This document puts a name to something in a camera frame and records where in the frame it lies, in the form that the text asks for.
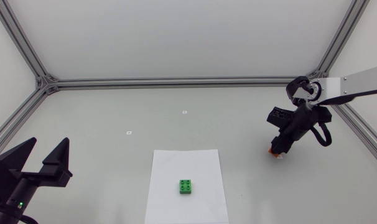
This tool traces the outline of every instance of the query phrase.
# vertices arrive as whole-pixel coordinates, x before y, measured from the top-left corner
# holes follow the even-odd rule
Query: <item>small orange object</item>
[[[271,152],[271,148],[269,149],[269,153],[272,154],[275,158],[277,158],[278,155],[279,155],[279,154],[274,154],[274,153],[272,153],[272,152]]]

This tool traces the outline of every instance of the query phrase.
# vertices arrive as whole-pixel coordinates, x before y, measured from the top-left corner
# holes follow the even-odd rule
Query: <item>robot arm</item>
[[[377,94],[377,67],[341,78],[298,77],[288,84],[286,91],[298,108],[288,111],[275,107],[268,116],[268,122],[280,128],[280,135],[272,140],[269,150],[276,157],[287,153],[294,141],[309,130],[321,145],[329,146],[332,137],[325,123],[331,122],[332,115],[321,105],[340,105],[357,96]],[[325,140],[314,128],[316,123],[322,128]]]

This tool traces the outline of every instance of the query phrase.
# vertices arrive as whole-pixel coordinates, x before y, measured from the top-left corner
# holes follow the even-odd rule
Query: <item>gray floor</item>
[[[152,152],[219,149],[230,223],[377,223],[377,161],[333,113],[330,147],[311,133],[283,160],[267,153],[284,88],[64,91],[49,96],[10,142],[35,136],[26,171],[65,136],[65,189],[41,188],[39,223],[144,223]]]

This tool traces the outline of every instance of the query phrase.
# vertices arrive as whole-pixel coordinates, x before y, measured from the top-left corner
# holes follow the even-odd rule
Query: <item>black cable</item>
[[[31,217],[28,217],[27,215],[21,216],[20,221],[22,221],[23,223],[28,223],[28,224],[38,224],[37,221],[35,221]]]
[[[323,139],[323,137],[320,135],[320,133],[314,127],[311,127],[310,130],[313,132],[315,138],[318,140],[318,142],[322,146],[326,147],[326,146],[331,145],[332,138],[331,138],[331,133],[327,128],[327,125],[325,125],[325,123],[322,123],[322,122],[319,122],[319,125],[324,132],[325,140]]]

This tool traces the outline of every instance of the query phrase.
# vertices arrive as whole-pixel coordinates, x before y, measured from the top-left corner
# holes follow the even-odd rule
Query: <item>black robotic claw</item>
[[[332,143],[331,134],[325,125],[325,123],[331,122],[332,115],[329,110],[318,105],[311,105],[311,108],[307,105],[306,100],[293,97],[298,88],[311,91],[307,88],[307,84],[309,84],[307,77],[298,77],[290,82],[286,88],[289,99],[298,107],[295,111],[275,107],[270,112],[267,121],[277,126],[280,132],[280,135],[271,141],[271,149],[269,151],[271,154],[287,153],[294,141],[298,141],[309,130],[315,134],[321,145],[329,146]],[[325,140],[314,128],[316,123],[322,128]]]
[[[44,159],[38,173],[21,172],[36,138],[0,155],[0,223],[37,223],[23,215],[24,210],[38,187],[65,187],[72,177],[68,170],[69,142],[68,138],[63,139]]]

